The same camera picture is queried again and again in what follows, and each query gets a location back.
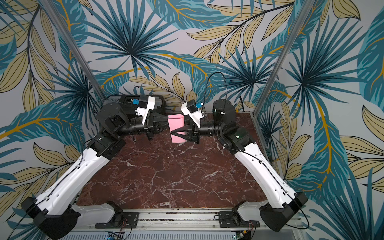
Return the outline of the right aluminium frame post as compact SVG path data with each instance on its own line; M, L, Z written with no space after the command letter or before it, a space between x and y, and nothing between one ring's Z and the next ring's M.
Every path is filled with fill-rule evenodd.
M296 40L296 37L298 36L299 32L301 31L301 27L305 23L305 20L308 16L309 12L311 11L312 6L314 5L314 2L315 2L314 0L304 1L300 12L299 12L297 18L295 19L295 22L293 24L293 28L292 28L291 32L288 34L287 39L285 41L285 44L282 47L282 50L279 54L279 57L276 61L276 64L274 65L274 68L273 68L266 84L264 85L263 92L262 92L262 94L258 100L258 104L256 105L256 107L254 109L253 117L256 118L259 115L259 113L261 112L262 107L264 105L264 102L268 98L269 92L273 86L273 83L274 83L277 75L278 75L278 72L279 72L285 58L289 54L291 47L293 46L293 44Z

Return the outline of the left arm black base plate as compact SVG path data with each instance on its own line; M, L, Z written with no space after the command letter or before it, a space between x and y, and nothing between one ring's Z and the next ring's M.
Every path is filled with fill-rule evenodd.
M96 229L136 229L139 219L139 212L116 213L113 218L105 224L95 224Z

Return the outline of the left aluminium frame post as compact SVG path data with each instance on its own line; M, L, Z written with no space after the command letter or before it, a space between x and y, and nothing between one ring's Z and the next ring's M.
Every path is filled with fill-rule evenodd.
M77 63L80 65L80 67L84 71L84 74L93 86L96 95L99 96L100 99L104 99L105 95L101 89L101 86L96 80L91 68L89 67L85 57L81 53L77 43L75 42L75 39L73 38L70 32L70 23L67 23L62 18L59 11L54 5L54 1L42 0L41 5L47 11L47 14L51 18L53 24L57 27L58 32L61 34L61 36L67 43L69 50L72 52L74 58L77 60Z

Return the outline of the aluminium frame post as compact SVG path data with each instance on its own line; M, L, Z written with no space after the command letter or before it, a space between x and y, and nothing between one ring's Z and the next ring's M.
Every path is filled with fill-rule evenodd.
M104 99L105 95L101 89L101 86L96 80L91 68L89 67L85 57L81 53L77 43L75 42L75 39L73 38L70 32L70 23L67 23L62 18L59 11L54 5L54 1L42 0L41 5L47 11L47 14L51 18L53 24L57 27L58 32L61 34L61 36L67 43L69 50L72 52L74 58L77 60L77 63L80 65L80 67L84 71L84 74L93 86L96 95L99 96L100 99Z
M254 109L253 117L256 118L259 115L259 113L261 112L262 107L264 105L264 102L268 98L269 92L273 86L273 83L274 83L277 75L278 75L278 72L279 72L285 58L289 54L291 47L293 46L293 44L296 40L296 37L298 36L299 32L301 31L301 27L305 23L305 20L308 16L309 12L311 11L312 6L314 5L314 2L315 2L314 0L304 1L300 12L299 12L297 18L295 19L295 22L293 24L293 28L292 28L291 32L288 34L287 39L285 41L285 44L282 47L282 50L279 54L279 57L276 61L276 64L274 65L274 68L273 68L266 84L264 85L263 92L262 92L262 94L258 100L258 104L256 105L256 107Z

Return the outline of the pink square paper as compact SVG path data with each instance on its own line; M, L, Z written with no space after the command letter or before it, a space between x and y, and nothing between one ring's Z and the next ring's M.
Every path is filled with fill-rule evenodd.
M182 114L169 115L168 116L168 123L169 123L170 131L179 129L185 125L184 115L182 115ZM183 138L180 138L180 137L177 137L174 135L171 135L171 138L172 138L173 143L185 143L186 142L186 140L184 140Z

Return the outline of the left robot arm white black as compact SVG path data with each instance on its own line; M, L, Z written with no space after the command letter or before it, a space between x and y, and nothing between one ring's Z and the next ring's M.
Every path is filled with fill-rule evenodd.
M35 226L52 240L87 225L120 227L127 223L123 210L113 202L79 207L71 204L84 185L125 146L125 136L145 133L148 139L167 129L168 118L153 110L137 107L129 118L120 102L106 103L97 113L103 129L83 150L79 159L51 187L37 197L28 197L22 209Z

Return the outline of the black plastic toolbox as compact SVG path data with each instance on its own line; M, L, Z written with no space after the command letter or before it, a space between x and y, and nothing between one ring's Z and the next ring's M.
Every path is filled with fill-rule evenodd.
M155 98L155 107L151 112L156 112L161 115L166 115L166 101L164 97L160 95L150 95L150 97ZM135 110L139 106L138 104L134 104L134 100L139 100L140 95L111 95L105 100L103 106L107 104L112 104L115 102L121 102L121 106L124 112L127 114L129 119L138 117L136 115Z

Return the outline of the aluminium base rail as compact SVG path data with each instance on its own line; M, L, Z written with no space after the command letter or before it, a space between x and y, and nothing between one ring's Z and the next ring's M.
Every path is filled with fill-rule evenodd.
M88 225L67 234L66 240L306 240L302 221L294 216L279 232L264 222L237 226L229 208L131 209L132 224L106 229Z

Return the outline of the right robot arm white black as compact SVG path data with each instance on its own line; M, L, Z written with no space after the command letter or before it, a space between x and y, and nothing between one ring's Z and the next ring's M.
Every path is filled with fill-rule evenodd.
M263 202L242 202L232 208L234 222L263 222L274 232L288 225L308 201L303 192L293 190L265 158L259 145L247 129L237 124L235 107L228 100L216 100L213 120L205 121L201 108L191 100L183 103L181 111L190 122L172 130L174 136L199 143L201 136L216 136L225 150L233 154L256 180L266 196Z

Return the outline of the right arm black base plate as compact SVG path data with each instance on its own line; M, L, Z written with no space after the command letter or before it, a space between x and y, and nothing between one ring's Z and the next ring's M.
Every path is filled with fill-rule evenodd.
M221 228L259 228L259 221L244 221L238 214L233 212L218 212L214 220L219 221Z

